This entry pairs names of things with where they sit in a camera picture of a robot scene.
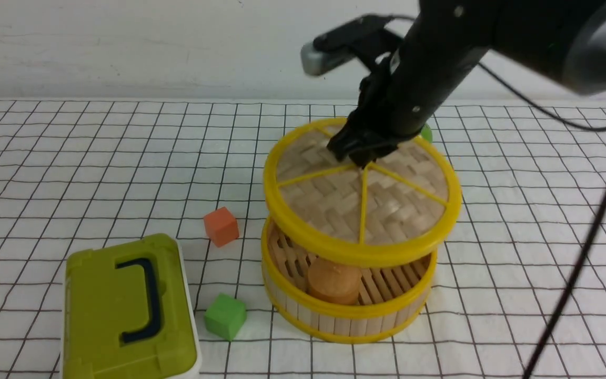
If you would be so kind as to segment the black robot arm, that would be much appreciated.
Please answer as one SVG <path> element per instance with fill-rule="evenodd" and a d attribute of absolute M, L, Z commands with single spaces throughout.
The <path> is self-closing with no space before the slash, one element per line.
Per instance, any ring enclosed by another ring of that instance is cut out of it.
<path fill-rule="evenodd" d="M 606 92 L 606 1 L 421 1 L 405 36 L 368 14 L 314 40 L 330 69 L 356 57 L 370 74 L 327 148 L 357 166 L 418 136 L 488 51 L 573 93 Z"/>

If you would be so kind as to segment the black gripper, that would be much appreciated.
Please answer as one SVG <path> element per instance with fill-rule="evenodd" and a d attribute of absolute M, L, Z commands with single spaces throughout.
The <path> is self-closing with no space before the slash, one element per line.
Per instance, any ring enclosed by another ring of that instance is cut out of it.
<path fill-rule="evenodd" d="M 357 108 L 327 144 L 337 161 L 350 158 L 356 166 L 365 168 L 396 151 L 401 142 L 425 134 L 426 122 L 415 120 L 411 111 L 399 113 L 398 101 L 388 97 L 392 66 L 392 56 L 385 55 L 361 80 Z"/>

